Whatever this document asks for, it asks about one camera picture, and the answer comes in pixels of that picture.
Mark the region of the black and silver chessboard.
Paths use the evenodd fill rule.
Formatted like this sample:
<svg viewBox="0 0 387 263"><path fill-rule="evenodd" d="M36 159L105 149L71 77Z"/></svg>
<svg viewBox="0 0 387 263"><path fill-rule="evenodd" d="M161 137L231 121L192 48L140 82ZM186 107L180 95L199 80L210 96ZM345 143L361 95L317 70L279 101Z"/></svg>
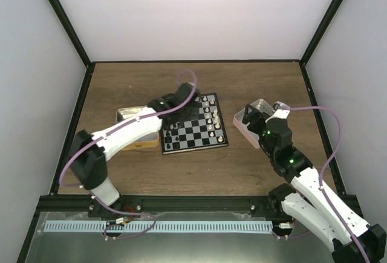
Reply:
<svg viewBox="0 0 387 263"><path fill-rule="evenodd" d="M203 96L207 96L209 106L204 105ZM214 105L210 104L212 99L215 100ZM169 129L165 129L164 126L162 127L160 137L161 152L163 155L196 151L199 149L220 148L229 145L217 94L203 94L201 97L196 98L196 101L201 102L197 119L186 121L183 124L173 125ZM205 108L210 108L210 112L205 112ZM219 123L217 124L214 123L213 116L215 109L218 110ZM211 113L212 117L207 119L207 113ZM211 130L208 130L208 125L212 125ZM224 137L223 143L218 142L218 137L220 136ZM173 143L179 143L180 148L174 149ZM171 144L170 150L166 149L166 144Z"/></svg>

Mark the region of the gold metal tin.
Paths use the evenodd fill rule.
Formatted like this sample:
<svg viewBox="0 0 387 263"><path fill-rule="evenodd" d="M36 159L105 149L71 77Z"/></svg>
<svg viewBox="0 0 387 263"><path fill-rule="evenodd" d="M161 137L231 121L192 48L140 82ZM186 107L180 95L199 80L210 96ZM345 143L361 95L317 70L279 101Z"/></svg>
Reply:
<svg viewBox="0 0 387 263"><path fill-rule="evenodd" d="M120 108L115 114L115 123L118 124L126 119L131 119L142 111L145 106ZM153 132L144 137L139 138L132 144L123 148L123 151L130 151L134 149L153 148L160 145L160 134L159 132Z"/></svg>

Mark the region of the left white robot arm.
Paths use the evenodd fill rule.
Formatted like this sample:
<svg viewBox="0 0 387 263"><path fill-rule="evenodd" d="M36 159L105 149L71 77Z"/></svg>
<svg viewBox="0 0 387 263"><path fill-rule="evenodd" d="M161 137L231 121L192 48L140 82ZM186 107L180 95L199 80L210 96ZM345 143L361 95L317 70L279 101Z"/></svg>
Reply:
<svg viewBox="0 0 387 263"><path fill-rule="evenodd" d="M196 108L195 99L200 95L197 84L182 83L176 92L151 100L138 114L110 128L93 132L80 131L70 149L70 159L60 174L71 169L80 187L89 191L111 217L123 212L119 191L108 177L107 161L139 138L158 132L163 123Z"/></svg>

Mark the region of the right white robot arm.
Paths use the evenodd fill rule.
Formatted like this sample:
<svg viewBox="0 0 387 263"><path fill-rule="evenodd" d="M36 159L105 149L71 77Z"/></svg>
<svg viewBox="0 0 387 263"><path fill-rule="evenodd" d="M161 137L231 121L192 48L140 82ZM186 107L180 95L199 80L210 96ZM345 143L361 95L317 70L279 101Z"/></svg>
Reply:
<svg viewBox="0 0 387 263"><path fill-rule="evenodd" d="M291 111L282 102L270 106L259 99L245 106L242 118L247 130L258 136L275 172L286 180L270 192L269 211L299 221L326 245L334 262L379 262L385 255L386 231L351 209L293 145L287 122Z"/></svg>

